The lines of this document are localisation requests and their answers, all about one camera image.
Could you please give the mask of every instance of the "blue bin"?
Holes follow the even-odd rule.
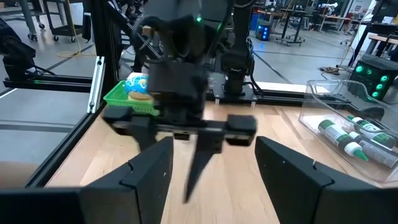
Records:
[[[259,19],[259,14],[253,13],[251,16],[251,21],[250,21],[250,30],[256,30],[258,19]]]

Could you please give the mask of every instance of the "green bottle cap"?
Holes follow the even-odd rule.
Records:
[[[353,154],[355,157],[358,157],[364,161],[369,161],[369,159],[366,157],[366,155],[360,149],[355,150]]]

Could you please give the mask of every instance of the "yellow cable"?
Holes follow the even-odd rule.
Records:
[[[62,57],[62,58],[73,58],[73,57],[79,57],[79,56],[96,56],[96,54],[94,53],[95,50],[93,50],[91,52],[91,54],[83,54],[81,52],[81,44],[80,44],[79,38],[77,37],[75,24],[73,23],[72,15],[70,17],[72,20],[73,35],[77,40],[77,44],[79,45],[79,51],[77,51],[77,52],[67,52],[67,51],[66,52],[58,52],[57,56]]]

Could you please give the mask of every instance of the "clear plastic bin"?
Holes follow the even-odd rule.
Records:
[[[329,128],[327,119],[336,126]],[[308,81],[299,120],[365,177],[380,184],[398,181],[398,110],[371,98],[362,83]],[[348,147],[351,142],[357,145]],[[349,154],[355,146],[368,161]]]

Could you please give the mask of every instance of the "wooden table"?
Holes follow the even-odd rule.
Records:
[[[323,25],[324,24],[337,24],[338,25],[338,30],[340,31],[341,27],[343,26],[344,21],[350,21],[350,18],[347,17],[340,17],[340,16],[326,16],[326,15],[320,15],[322,18],[321,25],[319,26],[318,31],[321,32]],[[337,19],[337,22],[332,22],[332,21],[326,21],[327,19]]]
[[[387,37],[382,37],[382,36],[379,36],[379,35],[377,35],[377,34],[371,34],[371,35],[369,35],[369,39],[371,39],[371,43],[369,44],[368,48],[366,49],[366,53],[367,53],[367,54],[372,54],[372,53],[373,53],[373,51],[374,51],[374,49],[376,48],[376,45],[377,45],[377,43],[378,43],[379,41],[381,41],[381,42],[387,41]],[[392,45],[397,45],[397,44],[398,44],[398,40],[397,40],[397,39],[390,38],[390,39],[388,40],[388,43],[389,43],[389,44],[392,44]]]
[[[278,85],[260,83],[265,88]],[[283,84],[279,89],[301,91],[305,86]],[[206,104],[205,119],[226,120],[228,113],[253,114],[258,122],[258,136],[266,136],[340,172],[366,180],[298,121],[298,107],[257,105],[252,109]],[[174,141],[173,174],[162,223],[279,223],[257,168],[254,143],[250,147],[225,143],[223,153],[214,156],[202,173],[190,203],[183,204],[194,143],[194,139]],[[98,117],[47,186],[87,185],[137,154],[137,143],[132,137],[116,134]]]

